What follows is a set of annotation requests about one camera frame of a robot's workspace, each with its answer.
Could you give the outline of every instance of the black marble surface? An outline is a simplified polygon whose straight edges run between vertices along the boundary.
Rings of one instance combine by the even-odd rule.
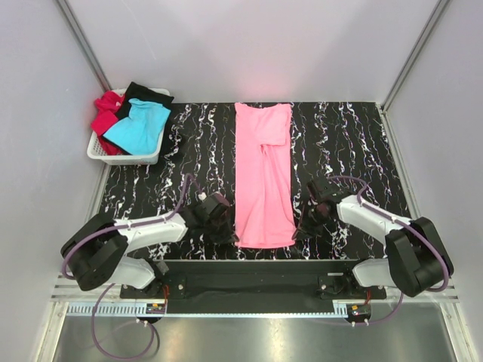
[[[256,107],[274,104],[250,103]],[[409,216],[375,103],[291,105],[292,204],[296,224],[302,203],[309,197],[307,182],[321,175],[361,177],[370,183],[366,195],[370,202]],[[172,210],[185,173],[193,173],[207,194],[220,192],[234,201],[234,104],[174,104],[171,120],[171,151],[160,157],[156,165],[112,167],[101,212],[113,218],[136,219]],[[187,202],[194,197],[192,187]],[[320,238],[271,250],[215,246],[204,242],[200,235],[137,253],[152,259],[358,259],[383,255],[380,243],[352,226],[333,222],[327,224],[326,231]]]

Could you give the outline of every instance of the red cloth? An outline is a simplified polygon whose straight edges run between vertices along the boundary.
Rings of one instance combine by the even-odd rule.
[[[123,154],[121,149],[105,141],[102,137],[118,121],[114,113],[119,109],[123,100],[124,96],[120,97],[116,93],[108,91],[101,98],[94,101],[94,105],[99,112],[97,112],[97,117],[92,121],[91,128],[96,133],[100,146],[106,151],[107,155]]]

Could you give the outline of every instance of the white wall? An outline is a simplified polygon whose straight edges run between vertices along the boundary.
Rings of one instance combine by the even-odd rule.
[[[85,154],[100,92],[51,0],[0,11],[0,360],[27,361],[100,165]]]
[[[383,102],[436,0],[69,0],[113,87]]]
[[[436,224],[483,356],[483,3],[451,2],[389,118],[421,213]]]

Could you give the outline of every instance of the black cloth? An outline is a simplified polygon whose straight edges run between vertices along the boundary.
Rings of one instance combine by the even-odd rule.
[[[119,120],[129,116],[129,112],[131,110],[131,104],[129,103],[129,100],[133,98],[137,98],[145,102],[161,103],[165,108],[170,110],[171,104],[174,100],[174,97],[167,96],[166,94],[156,93],[155,91],[150,90],[143,85],[136,84],[132,81],[131,84],[129,84],[128,89],[126,90],[121,107],[115,113],[115,116]]]

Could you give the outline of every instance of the metal floor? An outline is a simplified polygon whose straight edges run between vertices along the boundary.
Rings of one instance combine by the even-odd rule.
[[[373,318],[389,313],[375,305]],[[97,318],[98,339],[110,353],[141,352],[149,332],[130,325],[112,331],[127,318]],[[259,318],[165,318],[155,324],[160,344],[143,361],[455,361],[438,305],[408,303],[387,323],[356,327],[331,326],[324,321]],[[68,317],[57,346],[55,362],[108,360],[93,345],[89,317]]]

